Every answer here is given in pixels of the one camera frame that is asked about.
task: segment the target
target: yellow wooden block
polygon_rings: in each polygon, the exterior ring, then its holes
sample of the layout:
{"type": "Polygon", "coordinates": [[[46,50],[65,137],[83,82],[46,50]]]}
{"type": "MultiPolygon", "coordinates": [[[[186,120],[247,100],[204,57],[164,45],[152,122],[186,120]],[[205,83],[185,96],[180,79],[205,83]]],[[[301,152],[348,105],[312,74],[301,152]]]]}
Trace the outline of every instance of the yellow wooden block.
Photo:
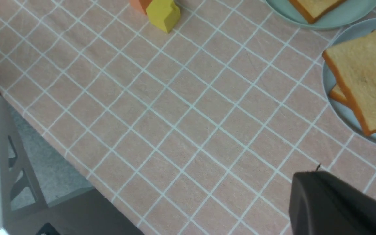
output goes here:
{"type": "Polygon", "coordinates": [[[146,8],[146,13],[152,25],[166,33],[172,30],[181,17],[179,7],[173,0],[152,0],[146,8]]]}

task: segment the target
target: orange block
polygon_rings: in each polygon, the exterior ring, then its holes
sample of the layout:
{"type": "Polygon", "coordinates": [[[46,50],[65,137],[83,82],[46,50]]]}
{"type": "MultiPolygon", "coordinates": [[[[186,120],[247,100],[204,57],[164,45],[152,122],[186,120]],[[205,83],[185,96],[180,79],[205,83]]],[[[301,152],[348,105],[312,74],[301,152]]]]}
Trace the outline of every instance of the orange block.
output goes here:
{"type": "Polygon", "coordinates": [[[147,15],[146,8],[152,2],[152,0],[129,0],[130,6],[134,7],[139,12],[147,15]]]}

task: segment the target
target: plate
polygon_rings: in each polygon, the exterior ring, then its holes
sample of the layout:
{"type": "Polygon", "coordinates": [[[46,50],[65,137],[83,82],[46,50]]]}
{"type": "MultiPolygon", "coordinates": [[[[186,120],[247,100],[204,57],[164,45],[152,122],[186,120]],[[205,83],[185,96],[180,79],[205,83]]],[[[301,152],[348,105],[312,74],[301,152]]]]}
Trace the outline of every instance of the plate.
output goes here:
{"type": "MultiPolygon", "coordinates": [[[[369,33],[371,33],[373,30],[376,30],[376,18],[365,20],[362,22],[359,22],[347,30],[343,31],[339,35],[339,37],[333,42],[333,45],[342,43],[348,40],[356,39],[361,36],[365,36],[369,33]]],[[[336,84],[336,79],[333,73],[330,71],[329,67],[324,63],[323,65],[323,89],[326,93],[326,96],[328,97],[328,93],[330,90],[334,87],[336,84]]],[[[376,133],[371,136],[364,136],[362,132],[362,128],[359,125],[358,120],[356,119],[355,115],[353,114],[353,111],[343,104],[340,104],[339,102],[332,100],[328,98],[333,110],[335,111],[336,115],[353,131],[355,131],[358,135],[361,137],[371,141],[372,143],[376,143],[376,133]]]]}
{"type": "Polygon", "coordinates": [[[351,24],[370,13],[376,6],[376,0],[347,0],[316,23],[310,24],[288,0],[266,0],[266,2],[286,21],[312,30],[330,30],[351,24]]]}

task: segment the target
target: table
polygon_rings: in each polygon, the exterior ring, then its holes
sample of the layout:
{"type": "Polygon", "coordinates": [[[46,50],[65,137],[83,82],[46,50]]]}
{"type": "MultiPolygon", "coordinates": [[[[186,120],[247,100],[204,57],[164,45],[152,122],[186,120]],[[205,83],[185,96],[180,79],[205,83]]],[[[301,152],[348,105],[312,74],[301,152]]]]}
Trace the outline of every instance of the table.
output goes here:
{"type": "Polygon", "coordinates": [[[290,234],[292,175],[319,163],[376,199],[376,145],[321,85],[343,28],[178,3],[165,34],[126,1],[0,0],[0,92],[145,234],[290,234]]]}

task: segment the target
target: bread slice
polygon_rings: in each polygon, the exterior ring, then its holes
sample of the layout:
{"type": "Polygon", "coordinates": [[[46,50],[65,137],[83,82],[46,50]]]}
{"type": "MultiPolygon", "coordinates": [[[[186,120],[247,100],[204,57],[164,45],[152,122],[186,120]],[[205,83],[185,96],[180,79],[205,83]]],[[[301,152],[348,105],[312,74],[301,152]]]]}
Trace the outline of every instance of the bread slice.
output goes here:
{"type": "Polygon", "coordinates": [[[333,89],[329,92],[329,97],[333,100],[336,100],[340,104],[343,104],[344,106],[348,107],[349,109],[352,109],[352,107],[349,106],[345,94],[343,94],[342,90],[339,88],[339,86],[336,84],[333,89]]]}
{"type": "Polygon", "coordinates": [[[310,24],[332,11],[346,0],[289,0],[310,24]]]}
{"type": "Polygon", "coordinates": [[[376,31],[322,54],[365,135],[376,132],[376,31]]]}

